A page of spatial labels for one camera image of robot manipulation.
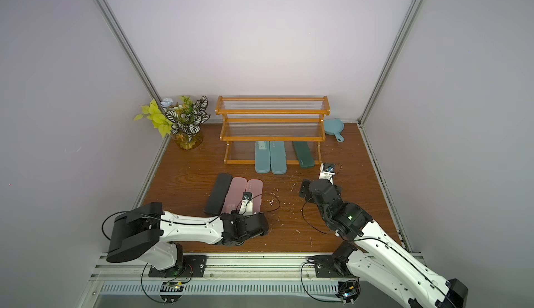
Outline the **pink pencil case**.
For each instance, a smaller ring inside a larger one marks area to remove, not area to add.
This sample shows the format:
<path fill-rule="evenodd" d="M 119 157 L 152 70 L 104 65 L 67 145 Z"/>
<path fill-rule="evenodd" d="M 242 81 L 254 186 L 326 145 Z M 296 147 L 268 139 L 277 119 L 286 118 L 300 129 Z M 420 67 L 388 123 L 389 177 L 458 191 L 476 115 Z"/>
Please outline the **pink pencil case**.
<path fill-rule="evenodd" d="M 261 204 L 262 204 L 262 196 L 263 196 L 263 188 L 264 183 L 261 180 L 258 179 L 252 179 L 248 180 L 246 192 L 250 192 L 252 194 L 252 202 L 250 203 L 252 205 L 252 211 L 253 213 L 260 213 L 261 211 Z"/>
<path fill-rule="evenodd" d="M 248 181 L 244 177 L 233 177 L 221 213 L 231 213 L 237 210 L 246 192 Z"/>

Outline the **dark green pencil case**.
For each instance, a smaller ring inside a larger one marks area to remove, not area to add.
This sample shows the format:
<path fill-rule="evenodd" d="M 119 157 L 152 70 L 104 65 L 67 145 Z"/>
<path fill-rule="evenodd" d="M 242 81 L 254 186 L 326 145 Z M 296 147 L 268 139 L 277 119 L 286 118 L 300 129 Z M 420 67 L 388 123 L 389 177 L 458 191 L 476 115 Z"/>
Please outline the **dark green pencil case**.
<path fill-rule="evenodd" d="M 294 152 L 301 168 L 313 168 L 315 161 L 307 141 L 293 141 Z"/>

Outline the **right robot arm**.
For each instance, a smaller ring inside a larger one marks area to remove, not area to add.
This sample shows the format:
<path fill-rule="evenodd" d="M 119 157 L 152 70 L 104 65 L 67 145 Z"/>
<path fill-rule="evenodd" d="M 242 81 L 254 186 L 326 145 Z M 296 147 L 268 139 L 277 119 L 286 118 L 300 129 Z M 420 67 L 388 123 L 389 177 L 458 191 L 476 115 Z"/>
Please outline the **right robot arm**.
<path fill-rule="evenodd" d="M 300 197 L 315 204 L 326 227 L 343 239 L 332 255 L 336 272 L 364 279 L 402 307 L 466 306 L 466 285 L 418 261 L 363 208 L 343 201 L 330 180 L 303 180 Z"/>

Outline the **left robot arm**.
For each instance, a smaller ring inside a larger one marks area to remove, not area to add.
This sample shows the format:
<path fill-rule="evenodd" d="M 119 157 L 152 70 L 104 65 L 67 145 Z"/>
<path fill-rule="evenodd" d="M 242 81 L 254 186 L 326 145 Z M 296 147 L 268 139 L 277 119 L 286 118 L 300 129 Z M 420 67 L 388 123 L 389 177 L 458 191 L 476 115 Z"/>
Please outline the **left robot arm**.
<path fill-rule="evenodd" d="M 182 264 L 181 242 L 238 246 L 268 234 L 264 214 L 243 215 L 238 211 L 200 218 L 181 216 L 151 202 L 128 212 L 112 215 L 106 261 L 119 264 L 141 260 L 157 270 Z"/>

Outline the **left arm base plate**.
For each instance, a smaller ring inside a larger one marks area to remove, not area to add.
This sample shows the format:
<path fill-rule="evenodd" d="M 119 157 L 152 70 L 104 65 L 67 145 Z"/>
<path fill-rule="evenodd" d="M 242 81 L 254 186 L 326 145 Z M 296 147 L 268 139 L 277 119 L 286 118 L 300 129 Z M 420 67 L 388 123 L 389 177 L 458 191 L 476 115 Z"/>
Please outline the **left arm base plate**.
<path fill-rule="evenodd" d="M 151 267 L 148 276 L 153 278 L 201 278 L 204 277 L 207 259 L 207 255 L 185 255 L 182 258 L 182 262 L 178 262 L 172 268 L 157 270 L 155 267 Z"/>

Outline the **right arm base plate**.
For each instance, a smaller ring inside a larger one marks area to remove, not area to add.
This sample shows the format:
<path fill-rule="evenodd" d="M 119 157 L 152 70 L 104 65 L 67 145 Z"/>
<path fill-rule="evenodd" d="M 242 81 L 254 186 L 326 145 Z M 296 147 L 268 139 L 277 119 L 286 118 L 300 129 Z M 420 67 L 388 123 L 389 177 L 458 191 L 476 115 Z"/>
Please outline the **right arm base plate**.
<path fill-rule="evenodd" d="M 347 267 L 348 255 L 332 253 L 331 255 L 315 255 L 310 261 L 314 265 L 317 277 L 353 277 Z"/>

